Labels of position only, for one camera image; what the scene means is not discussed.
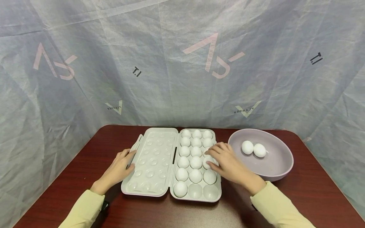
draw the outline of white egg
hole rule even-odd
[[[194,131],[193,138],[195,138],[195,139],[201,139],[201,132],[200,132],[200,130],[195,130]]]
[[[211,147],[213,145],[213,140],[211,140],[211,139],[205,139],[204,141],[203,141],[203,146],[204,147]]]
[[[180,144],[182,146],[190,146],[190,139],[187,137],[183,137],[180,141]]]
[[[253,144],[251,141],[244,141],[241,146],[242,152],[249,155],[253,152]]]
[[[176,171],[176,175],[175,175],[176,179],[178,181],[186,181],[189,178],[189,174],[188,171],[186,171],[186,169],[184,168],[179,168]]]
[[[186,169],[187,167],[189,167],[189,159],[185,156],[180,157],[180,159],[177,161],[177,166],[179,168]]]
[[[181,136],[182,137],[187,137],[187,138],[191,138],[191,133],[189,130],[183,130],[182,133],[181,133]]]
[[[201,140],[200,139],[193,139],[193,141],[191,142],[191,145],[194,147],[201,147]]]
[[[188,192],[188,186],[184,182],[178,181],[174,185],[174,193],[177,197],[179,198],[184,197],[187,192]]]
[[[203,133],[203,138],[205,138],[205,139],[212,139],[213,138],[213,134],[209,130],[205,130],[204,133]]]
[[[202,180],[203,175],[201,174],[201,172],[199,170],[193,169],[189,174],[189,178],[190,178],[191,182],[199,183]]]
[[[215,175],[213,170],[207,170],[204,172],[203,179],[205,183],[212,185],[217,181],[217,176]]]
[[[255,146],[253,147],[253,153],[258,156],[259,158],[263,158],[265,157],[266,155],[266,149],[265,147],[260,144],[260,143],[257,143],[255,144]]]
[[[191,156],[195,157],[201,157],[201,149],[199,147],[196,147],[194,146],[192,149],[191,149]]]
[[[190,150],[187,146],[182,146],[180,148],[180,151],[179,151],[179,155],[182,157],[182,156],[185,156],[185,157],[188,157],[190,155]]]
[[[214,158],[210,155],[207,155],[204,160],[203,160],[203,167],[205,169],[211,169],[210,165],[207,164],[207,162],[212,162],[213,164],[215,164]]]
[[[200,169],[201,168],[201,158],[200,157],[193,157],[190,161],[190,166],[193,169]]]

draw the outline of light blue backdrop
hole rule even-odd
[[[285,128],[365,217],[364,31],[364,0],[1,1],[0,227],[106,124]]]

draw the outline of hand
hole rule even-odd
[[[125,149],[117,153],[114,161],[109,168],[104,172],[99,180],[95,181],[90,190],[99,195],[104,195],[109,188],[116,183],[124,180],[133,170],[135,165],[131,164],[127,169],[127,165],[133,158],[135,151],[130,152],[131,149]]]
[[[238,160],[231,145],[222,142],[217,143],[209,148],[205,154],[211,155],[219,163],[219,166],[217,166],[208,161],[207,164],[212,170],[227,180],[242,185],[251,195],[255,195],[266,186],[266,182],[260,176],[253,173]]]

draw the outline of bowl rim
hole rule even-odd
[[[229,138],[228,138],[228,144],[229,144],[229,142],[230,142],[230,140],[231,140],[231,138],[232,138],[232,136],[234,135],[234,134],[236,134],[237,132],[239,132],[239,131],[244,131],[244,130],[254,130],[254,131],[261,131],[261,132],[264,132],[265,134],[268,134],[268,135],[271,135],[271,136],[273,136],[274,138],[276,138],[277,140],[279,140],[280,142],[282,142],[282,144],[284,144],[284,146],[289,150],[289,152],[290,152],[290,157],[291,157],[291,165],[290,165],[290,167],[289,167],[289,169],[287,170],[287,171],[285,171],[284,173],[282,173],[282,174],[279,174],[279,175],[264,175],[264,174],[260,174],[260,173],[257,173],[257,172],[254,172],[254,171],[252,171],[253,173],[255,173],[255,174],[257,174],[257,175],[260,175],[260,176],[263,176],[263,177],[282,177],[282,176],[285,176],[285,175],[287,175],[291,170],[292,170],[292,168],[293,168],[293,166],[294,166],[294,157],[293,157],[293,153],[292,153],[292,151],[289,149],[289,147],[281,140],[281,139],[279,139],[278,137],[276,137],[275,135],[273,135],[273,134],[270,134],[270,133],[268,133],[268,132],[266,132],[266,131],[263,131],[263,130],[260,130],[260,129],[255,129],[255,128],[244,128],[244,129],[239,129],[239,130],[237,130],[237,131],[235,131]]]

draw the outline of red-brown tabletop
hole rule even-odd
[[[111,164],[117,152],[130,148],[149,127],[108,125],[101,128],[48,187],[15,228],[56,228],[78,197]],[[212,129],[217,141],[227,142],[236,129]],[[331,178],[300,138],[289,131],[267,131],[280,138],[293,153],[294,167],[274,184],[317,228],[365,227]],[[162,197],[128,196],[120,183],[106,194],[110,207],[93,227],[272,227],[251,206],[247,193],[222,179],[222,197],[216,203],[174,199],[169,191]]]

